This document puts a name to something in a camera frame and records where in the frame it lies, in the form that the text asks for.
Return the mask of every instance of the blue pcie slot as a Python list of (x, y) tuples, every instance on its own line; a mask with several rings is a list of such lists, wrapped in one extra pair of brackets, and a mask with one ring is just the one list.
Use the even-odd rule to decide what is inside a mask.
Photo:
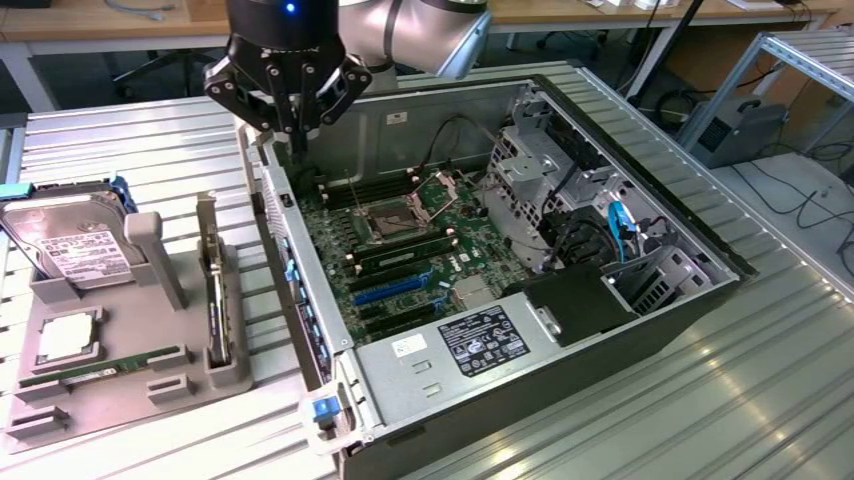
[(419, 288), (425, 288), (425, 286), (427, 286), (427, 281), (430, 280), (431, 275), (433, 270), (427, 273), (422, 273), (418, 277), (410, 280), (393, 283), (391, 285), (381, 287), (377, 290), (361, 293), (354, 297), (353, 304), (357, 307), (367, 305), (369, 303), (378, 302), (379, 300), (385, 300), (386, 298), (401, 295), (402, 293), (411, 292), (413, 290), (418, 290)]

